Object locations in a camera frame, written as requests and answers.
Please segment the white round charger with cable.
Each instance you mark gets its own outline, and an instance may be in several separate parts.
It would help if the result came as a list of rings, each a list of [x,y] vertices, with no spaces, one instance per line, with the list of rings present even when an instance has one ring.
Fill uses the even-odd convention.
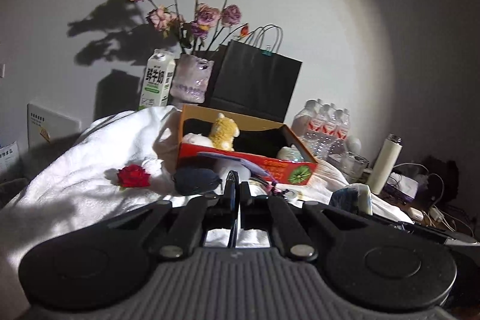
[[[295,190],[291,189],[281,190],[280,195],[288,202],[297,201],[299,198],[299,194]]]

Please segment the dark blue zip pouch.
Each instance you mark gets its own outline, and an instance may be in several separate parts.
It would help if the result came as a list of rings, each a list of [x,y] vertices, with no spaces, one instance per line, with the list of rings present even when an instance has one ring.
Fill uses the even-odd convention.
[[[182,196],[210,193],[221,185],[221,178],[207,168],[183,167],[172,177],[176,191]]]

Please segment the iridescent shell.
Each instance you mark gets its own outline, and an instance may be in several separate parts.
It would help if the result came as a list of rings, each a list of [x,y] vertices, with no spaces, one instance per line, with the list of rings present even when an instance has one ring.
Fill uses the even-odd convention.
[[[277,159],[293,163],[304,161],[304,157],[295,145],[282,147],[277,153]]]

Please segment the yellow white plush toy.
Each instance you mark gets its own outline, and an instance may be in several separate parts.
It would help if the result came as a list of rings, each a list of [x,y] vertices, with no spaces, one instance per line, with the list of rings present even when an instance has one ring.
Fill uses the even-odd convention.
[[[212,124],[208,138],[215,149],[233,151],[233,141],[239,135],[239,127],[233,119],[219,113]]]

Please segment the red rose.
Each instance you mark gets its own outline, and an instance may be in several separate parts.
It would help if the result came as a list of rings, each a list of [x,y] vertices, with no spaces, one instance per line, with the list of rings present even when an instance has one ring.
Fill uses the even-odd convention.
[[[140,165],[125,166],[116,175],[122,188],[147,188],[151,184],[151,175]]]

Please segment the purple cloth pouch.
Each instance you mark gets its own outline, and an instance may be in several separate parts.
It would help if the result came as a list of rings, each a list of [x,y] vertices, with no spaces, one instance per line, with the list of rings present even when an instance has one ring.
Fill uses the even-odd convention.
[[[268,171],[264,170],[264,168],[242,157],[236,157],[236,156],[230,156],[230,155],[212,153],[212,152],[197,152],[197,155],[199,157],[211,157],[216,159],[230,160],[230,161],[241,164],[254,175],[269,177],[270,179],[272,179],[272,175]]]

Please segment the cotton swab plastic box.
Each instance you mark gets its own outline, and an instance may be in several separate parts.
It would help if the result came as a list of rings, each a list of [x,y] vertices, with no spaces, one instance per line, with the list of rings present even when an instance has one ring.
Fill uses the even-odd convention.
[[[218,159],[214,163],[213,171],[218,174],[223,182],[226,181],[230,171],[236,171],[239,182],[247,181],[251,177],[251,172],[240,162],[228,159]]]

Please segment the white power adapter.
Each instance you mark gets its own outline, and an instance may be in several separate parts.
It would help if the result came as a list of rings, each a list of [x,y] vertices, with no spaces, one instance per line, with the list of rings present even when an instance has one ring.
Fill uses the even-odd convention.
[[[406,214],[415,222],[422,222],[424,219],[423,212],[411,206],[407,208]]]

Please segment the water bottle pack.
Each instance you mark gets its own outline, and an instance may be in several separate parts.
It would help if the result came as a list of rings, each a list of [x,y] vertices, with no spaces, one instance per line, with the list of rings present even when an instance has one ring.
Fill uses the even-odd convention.
[[[307,100],[295,115],[291,129],[311,154],[327,160],[338,160],[346,153],[346,139],[351,127],[350,111],[320,98]]]

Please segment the white terry towel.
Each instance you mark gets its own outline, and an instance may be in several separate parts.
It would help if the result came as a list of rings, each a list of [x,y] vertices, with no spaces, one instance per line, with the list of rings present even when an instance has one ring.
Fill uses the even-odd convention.
[[[189,201],[173,184],[180,114],[167,106],[101,118],[1,209],[2,319],[29,307],[18,266],[33,246],[151,202]],[[151,175],[149,187],[120,187],[117,171],[132,164]]]

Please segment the white round lamp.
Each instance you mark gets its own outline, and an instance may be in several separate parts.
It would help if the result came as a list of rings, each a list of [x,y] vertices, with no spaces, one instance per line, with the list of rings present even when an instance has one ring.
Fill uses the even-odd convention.
[[[348,136],[345,140],[346,149],[353,154],[360,154],[362,143],[359,138],[355,136]]]

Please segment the purple glass vase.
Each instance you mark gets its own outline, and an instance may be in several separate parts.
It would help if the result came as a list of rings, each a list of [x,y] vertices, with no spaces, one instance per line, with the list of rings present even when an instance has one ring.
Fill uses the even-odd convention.
[[[170,95],[193,104],[204,103],[214,62],[182,54],[176,62]]]

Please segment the white green milk carton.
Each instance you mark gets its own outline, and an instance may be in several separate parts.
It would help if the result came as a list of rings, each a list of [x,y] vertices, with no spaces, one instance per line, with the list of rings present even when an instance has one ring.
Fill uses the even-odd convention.
[[[147,61],[138,109],[166,106],[176,62],[173,53],[155,49]]]

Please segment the dried pink purple flowers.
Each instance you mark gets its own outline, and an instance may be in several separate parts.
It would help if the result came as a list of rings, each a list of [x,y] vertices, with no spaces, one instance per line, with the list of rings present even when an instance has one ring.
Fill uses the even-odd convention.
[[[154,0],[128,0],[131,3],[146,1],[153,9],[146,15],[152,28],[165,38],[173,37],[182,54],[207,53],[225,29],[240,25],[240,8],[224,0],[221,7],[213,7],[201,0],[193,0],[193,14],[187,19],[181,14],[178,0],[167,6],[156,4]]]

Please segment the white wall panel box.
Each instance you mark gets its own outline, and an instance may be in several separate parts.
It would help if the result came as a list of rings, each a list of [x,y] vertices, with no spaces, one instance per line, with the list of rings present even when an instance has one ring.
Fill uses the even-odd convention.
[[[77,136],[81,121],[34,103],[27,105],[28,147],[34,149]]]

